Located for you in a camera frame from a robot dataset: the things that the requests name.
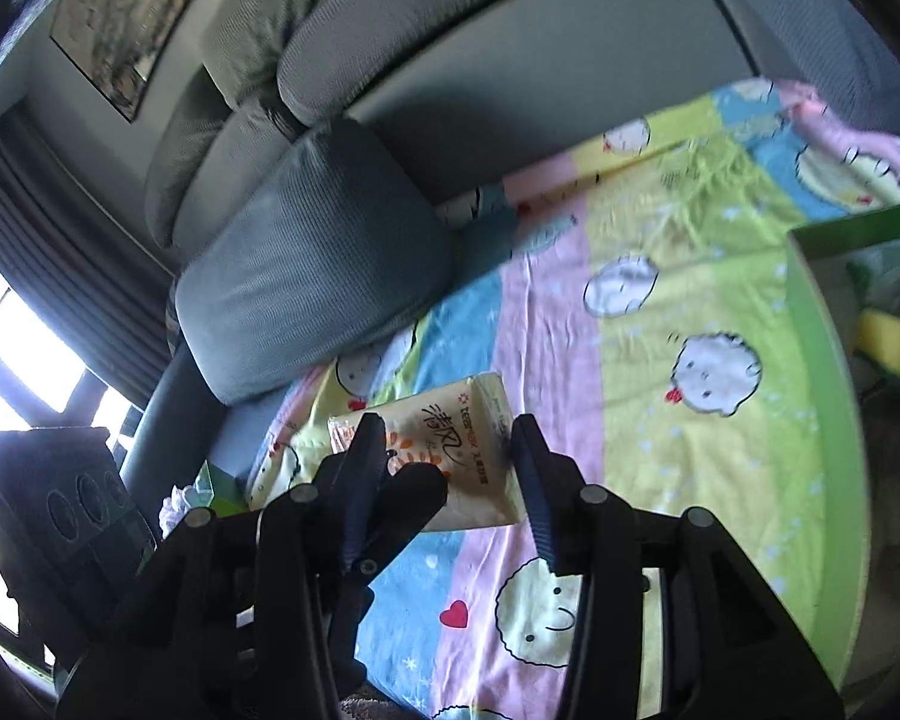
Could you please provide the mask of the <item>grey throw pillow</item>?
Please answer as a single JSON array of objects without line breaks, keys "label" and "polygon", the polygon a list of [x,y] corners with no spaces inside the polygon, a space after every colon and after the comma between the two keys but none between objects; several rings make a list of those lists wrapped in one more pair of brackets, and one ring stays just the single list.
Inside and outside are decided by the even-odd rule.
[{"label": "grey throw pillow", "polygon": [[183,340],[224,405],[388,337],[450,286],[453,236],[352,119],[304,135],[176,287]]}]

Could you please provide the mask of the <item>clear green-printed plastic bag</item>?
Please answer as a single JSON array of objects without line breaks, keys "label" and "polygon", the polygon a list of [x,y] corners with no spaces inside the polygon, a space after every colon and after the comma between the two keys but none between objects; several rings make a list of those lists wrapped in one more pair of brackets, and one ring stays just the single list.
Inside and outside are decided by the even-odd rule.
[{"label": "clear green-printed plastic bag", "polygon": [[847,271],[862,309],[900,319],[900,241],[855,252],[848,259]]}]

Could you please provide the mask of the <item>green storage box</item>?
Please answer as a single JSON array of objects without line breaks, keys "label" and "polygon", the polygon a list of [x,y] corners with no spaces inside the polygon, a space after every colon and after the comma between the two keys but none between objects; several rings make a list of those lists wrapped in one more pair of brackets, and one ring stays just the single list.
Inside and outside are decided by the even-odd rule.
[{"label": "green storage box", "polygon": [[785,302],[823,446],[823,583],[809,642],[848,710],[900,686],[900,380],[854,353],[862,308],[847,262],[900,241],[900,205],[810,224],[787,241]]}]

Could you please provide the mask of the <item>framed landscape picture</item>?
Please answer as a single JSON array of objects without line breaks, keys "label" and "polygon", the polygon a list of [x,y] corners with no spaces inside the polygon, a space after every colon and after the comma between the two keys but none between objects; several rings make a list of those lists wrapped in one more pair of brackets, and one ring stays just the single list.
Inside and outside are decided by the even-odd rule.
[{"label": "framed landscape picture", "polygon": [[125,121],[191,0],[58,0],[50,39]]}]

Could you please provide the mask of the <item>colourful cartoon bed sheet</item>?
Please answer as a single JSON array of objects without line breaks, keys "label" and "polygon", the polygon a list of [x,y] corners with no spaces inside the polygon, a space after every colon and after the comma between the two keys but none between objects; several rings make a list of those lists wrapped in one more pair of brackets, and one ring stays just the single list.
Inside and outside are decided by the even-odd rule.
[{"label": "colourful cartoon bed sheet", "polygon": [[809,86],[752,78],[447,203],[486,273],[291,383],[251,502],[312,478],[329,418],[496,372],[592,483],[639,509],[710,509],[808,639],[823,446],[785,246],[803,224],[900,205],[888,145]]}]

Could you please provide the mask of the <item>grey sofa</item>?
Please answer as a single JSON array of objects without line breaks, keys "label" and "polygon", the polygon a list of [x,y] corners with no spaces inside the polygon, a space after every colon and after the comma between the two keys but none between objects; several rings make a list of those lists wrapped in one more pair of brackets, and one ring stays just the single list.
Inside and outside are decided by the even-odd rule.
[{"label": "grey sofa", "polygon": [[328,115],[356,115],[445,200],[747,73],[888,133],[900,192],[900,63],[860,0],[222,0],[155,147],[146,226],[193,259]]}]

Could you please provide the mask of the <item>dark grey curtain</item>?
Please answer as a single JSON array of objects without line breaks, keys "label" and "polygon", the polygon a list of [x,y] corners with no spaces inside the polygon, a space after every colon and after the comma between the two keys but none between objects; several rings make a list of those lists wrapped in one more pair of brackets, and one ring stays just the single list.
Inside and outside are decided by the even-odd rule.
[{"label": "dark grey curtain", "polygon": [[0,117],[0,273],[94,374],[148,405],[170,362],[170,275],[98,206],[22,106]]}]

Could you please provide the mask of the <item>orange tree tissue pack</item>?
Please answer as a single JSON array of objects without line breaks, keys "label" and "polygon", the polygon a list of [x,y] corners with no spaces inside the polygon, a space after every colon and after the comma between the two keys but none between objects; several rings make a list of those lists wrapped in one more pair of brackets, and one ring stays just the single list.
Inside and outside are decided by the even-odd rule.
[{"label": "orange tree tissue pack", "polygon": [[432,532],[517,525],[525,504],[509,457],[510,410],[496,372],[465,377],[422,394],[328,420],[336,454],[361,450],[383,486],[409,465],[432,466],[447,481],[447,500]]}]

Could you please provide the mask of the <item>yellow green sponge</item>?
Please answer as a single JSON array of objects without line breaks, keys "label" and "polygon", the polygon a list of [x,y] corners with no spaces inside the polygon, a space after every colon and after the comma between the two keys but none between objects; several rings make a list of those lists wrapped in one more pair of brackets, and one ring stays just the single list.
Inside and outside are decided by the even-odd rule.
[{"label": "yellow green sponge", "polygon": [[863,309],[855,330],[854,353],[900,380],[900,318]]}]

